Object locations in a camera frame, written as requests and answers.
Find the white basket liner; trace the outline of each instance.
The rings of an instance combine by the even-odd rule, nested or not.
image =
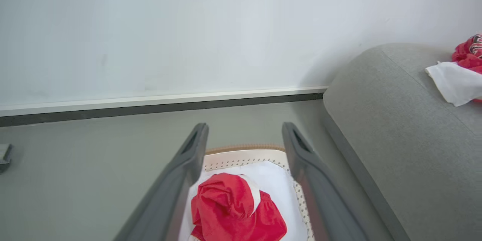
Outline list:
[[[263,161],[272,162],[273,164],[286,169],[286,172],[290,172],[286,153],[273,149],[236,150],[208,154],[204,157],[203,169],[208,172],[214,169],[238,167]],[[298,198],[301,217],[303,218],[306,228],[308,229],[307,240],[315,241],[313,229],[311,228],[310,217],[308,216],[308,209],[306,207],[305,195],[303,195],[303,190],[301,189],[300,184],[298,184],[292,177],[291,180],[293,181],[293,187],[296,192],[296,197]]]

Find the baseboard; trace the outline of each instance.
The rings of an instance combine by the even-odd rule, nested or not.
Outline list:
[[[306,95],[312,93],[323,93],[327,88],[328,87],[325,86],[306,88],[280,88],[273,90],[248,90],[242,92],[213,92],[191,95],[162,95],[72,102],[47,102],[43,104],[7,105],[0,107],[0,117],[119,107],[141,107],[145,105],[183,104],[188,102],[206,102],[288,95]]]

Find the gray floor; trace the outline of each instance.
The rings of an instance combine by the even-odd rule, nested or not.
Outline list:
[[[208,148],[282,145],[294,122],[334,171],[339,186],[391,240],[353,172],[321,124],[322,100],[87,119],[0,128],[15,147],[0,175],[0,239],[111,240],[198,122],[210,126]]]

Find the crumpled red fabric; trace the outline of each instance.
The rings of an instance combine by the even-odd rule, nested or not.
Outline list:
[[[482,35],[474,35],[459,44],[452,54],[452,61],[457,62],[460,67],[482,74]]]
[[[215,174],[200,184],[191,200],[191,233],[200,241],[279,241],[287,231],[268,193],[251,191],[245,179]],[[253,194],[258,193],[256,206]]]

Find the white wall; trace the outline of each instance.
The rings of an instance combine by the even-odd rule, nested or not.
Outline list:
[[[0,105],[329,85],[386,42],[452,49],[480,0],[0,0]]]

